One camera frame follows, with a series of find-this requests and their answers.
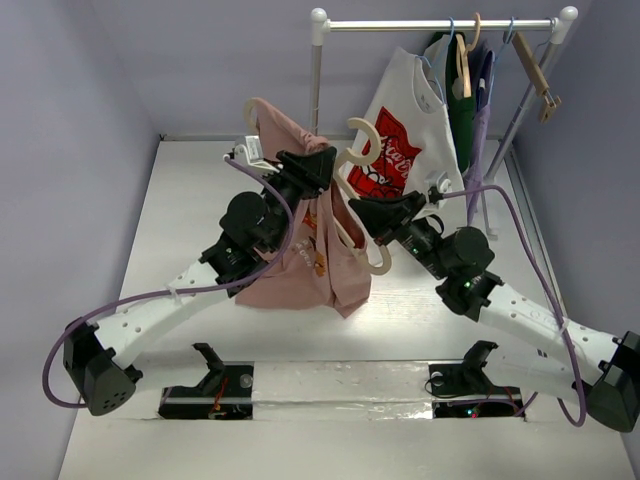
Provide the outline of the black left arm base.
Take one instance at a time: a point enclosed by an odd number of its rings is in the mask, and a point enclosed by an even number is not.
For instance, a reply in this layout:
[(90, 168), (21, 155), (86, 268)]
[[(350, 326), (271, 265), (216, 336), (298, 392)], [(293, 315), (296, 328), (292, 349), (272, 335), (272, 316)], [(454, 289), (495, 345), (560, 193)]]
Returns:
[(195, 386), (164, 388), (158, 415), (165, 420), (251, 420), (254, 363), (225, 363), (207, 343), (193, 348), (205, 359), (207, 373)]

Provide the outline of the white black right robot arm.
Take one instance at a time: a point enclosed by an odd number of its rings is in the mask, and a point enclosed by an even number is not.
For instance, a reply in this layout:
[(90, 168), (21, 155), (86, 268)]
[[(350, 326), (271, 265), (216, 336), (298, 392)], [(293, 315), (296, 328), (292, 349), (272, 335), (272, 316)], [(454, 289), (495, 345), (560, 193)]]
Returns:
[(420, 214), (430, 198), (352, 199), (350, 207), (379, 246), (399, 243), (439, 285), (435, 291), (454, 314), (501, 330), (533, 348), (531, 355), (478, 341), (465, 354), (462, 384), (482, 392), (491, 385), (523, 387), (574, 403), (614, 431), (629, 433), (639, 419), (639, 336), (594, 330), (526, 298), (488, 266), (495, 254), (484, 233), (459, 227), (450, 234)]

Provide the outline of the pink t shirt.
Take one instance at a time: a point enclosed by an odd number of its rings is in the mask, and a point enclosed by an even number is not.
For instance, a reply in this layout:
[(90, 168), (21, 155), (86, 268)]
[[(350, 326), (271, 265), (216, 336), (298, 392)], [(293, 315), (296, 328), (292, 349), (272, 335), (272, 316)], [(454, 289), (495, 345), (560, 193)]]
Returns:
[[(314, 135), (266, 100), (245, 108), (255, 125), (265, 157), (284, 150), (308, 156), (329, 141)], [(336, 184), (320, 197), (303, 200), (295, 210), (293, 240), (276, 266), (236, 295), (238, 305), (258, 309), (306, 310), (327, 306), (346, 318), (366, 303), (371, 274), (358, 262), (365, 235)]]

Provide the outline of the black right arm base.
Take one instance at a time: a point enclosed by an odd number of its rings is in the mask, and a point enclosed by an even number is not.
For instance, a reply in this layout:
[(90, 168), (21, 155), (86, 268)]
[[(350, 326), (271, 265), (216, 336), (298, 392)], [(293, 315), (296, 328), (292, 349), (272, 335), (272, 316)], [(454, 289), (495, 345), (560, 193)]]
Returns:
[(495, 342), (478, 341), (461, 360), (429, 366), (424, 390), (432, 398), (436, 419), (513, 417), (523, 408), (520, 389), (498, 386), (484, 372)]

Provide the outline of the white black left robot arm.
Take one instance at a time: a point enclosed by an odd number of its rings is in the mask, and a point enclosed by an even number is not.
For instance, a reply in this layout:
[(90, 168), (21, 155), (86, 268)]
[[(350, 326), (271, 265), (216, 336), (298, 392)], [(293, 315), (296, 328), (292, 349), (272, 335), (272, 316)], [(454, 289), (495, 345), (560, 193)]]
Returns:
[(226, 162), (253, 177), (261, 192), (245, 191), (229, 202), (213, 246), (162, 290), (139, 294), (91, 313), (65, 330), (63, 366), (83, 406), (93, 416), (120, 408), (144, 379), (141, 355), (197, 313), (233, 298), (275, 267), (292, 241), (294, 213), (304, 200), (329, 190), (337, 151), (310, 155), (280, 151), (273, 163), (251, 170)]

